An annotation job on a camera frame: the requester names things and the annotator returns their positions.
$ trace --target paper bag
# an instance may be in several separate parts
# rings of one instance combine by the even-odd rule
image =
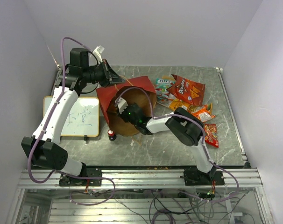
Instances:
[[[102,110],[103,116],[111,130],[116,134],[123,136],[132,136],[139,131],[134,127],[134,125],[129,122],[124,122],[122,118],[117,115],[117,109],[114,106],[114,102],[117,97],[127,88],[132,86],[142,88],[148,94],[152,107],[156,105],[156,91],[147,76],[141,76],[129,79],[123,84],[118,84],[116,86],[110,86],[106,88],[97,88],[96,92],[100,101],[100,108]],[[122,95],[128,105],[137,103],[137,105],[143,110],[147,116],[151,116],[150,105],[147,96],[139,89],[128,90]]]

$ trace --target whiteboard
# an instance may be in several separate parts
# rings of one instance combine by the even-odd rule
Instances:
[[[43,116],[52,97],[44,98]],[[99,99],[79,97],[71,108],[61,136],[96,137],[99,135]]]

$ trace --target robotic arm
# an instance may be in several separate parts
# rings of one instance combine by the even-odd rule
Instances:
[[[58,144],[69,111],[87,83],[95,84],[98,82],[102,87],[107,87],[124,82],[109,66],[107,60],[101,58],[102,51],[101,46],[93,51],[94,56],[97,58],[97,65],[89,66],[88,54],[91,53],[89,50],[83,48],[71,50],[70,63],[66,65],[69,72],[66,74],[63,97],[57,102],[57,98],[62,92],[63,76],[60,76],[55,83],[54,96],[44,119],[34,131],[32,137],[24,137],[22,140],[21,146],[27,157],[29,157],[37,136],[41,133],[46,120],[49,119],[48,115],[51,113],[52,106],[57,104],[46,130],[43,131],[44,135],[37,143],[31,161],[32,165],[59,170],[74,176],[88,176],[86,165],[69,157],[67,151]],[[216,171],[216,168],[212,165],[213,160],[210,158],[209,153],[204,151],[202,145],[199,144],[203,138],[201,129],[193,122],[180,118],[180,116],[188,117],[203,127],[201,121],[183,108],[178,108],[174,113],[166,115],[165,118],[153,119],[145,116],[137,104],[128,105],[123,98],[119,98],[116,104],[120,117],[125,122],[133,124],[142,134],[154,134],[171,130],[183,144],[190,146],[199,173],[208,180],[213,178]]]

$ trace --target marble surface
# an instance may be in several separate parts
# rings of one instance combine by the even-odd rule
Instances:
[[[221,81],[215,68],[183,66],[113,66],[113,69],[127,78],[148,76],[152,83],[158,77],[180,75],[195,82],[206,84],[204,104],[213,103],[216,118],[208,124],[216,124],[219,136],[219,148],[207,145],[209,153],[219,165],[243,165],[232,117],[227,105]],[[89,85],[84,91],[90,91]],[[85,96],[96,96],[96,92]],[[157,105],[156,116],[171,112]],[[83,141],[83,138],[62,137],[60,145],[77,161],[86,165],[99,166],[179,166],[195,165],[190,149],[183,145],[172,132],[160,132],[154,135],[137,134],[131,137],[119,136],[110,141],[108,126],[104,117],[100,117],[100,135]]]

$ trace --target white wall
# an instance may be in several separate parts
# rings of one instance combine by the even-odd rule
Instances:
[[[283,224],[283,0],[264,0],[224,68],[248,158]]]
[[[25,2],[58,62],[57,45],[68,35],[104,46],[110,64],[223,68],[262,0]]]
[[[56,69],[24,2],[0,0],[0,224],[26,167],[21,140],[42,119]]]

